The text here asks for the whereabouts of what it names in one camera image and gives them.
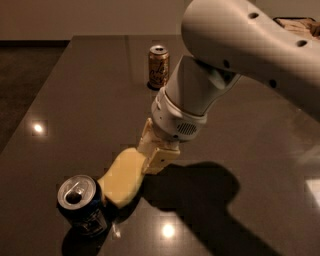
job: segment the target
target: table surface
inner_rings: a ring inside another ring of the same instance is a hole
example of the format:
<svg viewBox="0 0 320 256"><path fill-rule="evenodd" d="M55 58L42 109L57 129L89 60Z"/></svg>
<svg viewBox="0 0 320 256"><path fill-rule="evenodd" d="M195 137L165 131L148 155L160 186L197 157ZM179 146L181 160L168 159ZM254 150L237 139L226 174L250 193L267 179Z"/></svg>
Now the table surface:
<svg viewBox="0 0 320 256"><path fill-rule="evenodd" d="M156 95L146 83L157 43L171 72L188 54L179 36L72 39L0 156L0 254L319 255L319 123L246 77L174 164L145 177L122 222L92 240L70 231L57 190L73 175L101 177L137 145ZM33 136L35 121L45 136Z"/></svg>

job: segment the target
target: can lid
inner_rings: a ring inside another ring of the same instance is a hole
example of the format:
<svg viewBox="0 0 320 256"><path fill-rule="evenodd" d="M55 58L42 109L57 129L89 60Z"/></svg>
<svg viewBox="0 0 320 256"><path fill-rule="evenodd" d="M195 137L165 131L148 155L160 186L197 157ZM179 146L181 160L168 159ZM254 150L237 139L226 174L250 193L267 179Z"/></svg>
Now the can lid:
<svg viewBox="0 0 320 256"><path fill-rule="evenodd" d="M168 52L168 49L165 46L158 44L158 45L152 46L150 48L150 52L156 55L162 55L162 54L166 54Z"/></svg>
<svg viewBox="0 0 320 256"><path fill-rule="evenodd" d="M58 191L58 202L67 210L77 210L87 205L95 193L94 180L86 175L77 175L61 185Z"/></svg>

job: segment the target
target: yellow sponge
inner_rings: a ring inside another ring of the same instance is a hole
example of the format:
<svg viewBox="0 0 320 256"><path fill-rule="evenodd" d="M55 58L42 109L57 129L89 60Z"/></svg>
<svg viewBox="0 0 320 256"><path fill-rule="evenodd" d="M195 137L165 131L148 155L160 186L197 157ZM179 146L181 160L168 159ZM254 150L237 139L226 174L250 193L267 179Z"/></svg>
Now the yellow sponge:
<svg viewBox="0 0 320 256"><path fill-rule="evenodd" d="M103 194L118 208L129 204L143 181L146 156L135 148L122 151L107 173L98 180Z"/></svg>

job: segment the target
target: soda can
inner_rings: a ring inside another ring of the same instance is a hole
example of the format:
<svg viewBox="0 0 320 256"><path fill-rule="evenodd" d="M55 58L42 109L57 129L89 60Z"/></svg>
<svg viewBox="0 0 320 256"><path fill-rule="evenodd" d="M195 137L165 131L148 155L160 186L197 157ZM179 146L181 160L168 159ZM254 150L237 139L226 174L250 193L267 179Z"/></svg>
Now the soda can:
<svg viewBox="0 0 320 256"><path fill-rule="evenodd" d="M91 177L77 175L66 180L57 197L60 213L79 234L94 237L111 227L105 215L107 200Z"/></svg>
<svg viewBox="0 0 320 256"><path fill-rule="evenodd" d="M169 51L162 45L154 45L149 51L149 82L151 89L159 90L169 79Z"/></svg>

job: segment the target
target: wall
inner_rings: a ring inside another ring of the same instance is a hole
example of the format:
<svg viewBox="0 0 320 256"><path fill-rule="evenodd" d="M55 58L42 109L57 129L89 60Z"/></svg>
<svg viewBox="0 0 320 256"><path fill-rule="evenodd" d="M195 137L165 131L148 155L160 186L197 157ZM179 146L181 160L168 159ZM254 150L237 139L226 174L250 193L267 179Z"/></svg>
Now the wall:
<svg viewBox="0 0 320 256"><path fill-rule="evenodd" d="M3 0L0 40L69 40L73 35L180 34L191 0ZM270 16L320 20L318 0L251 0Z"/></svg>

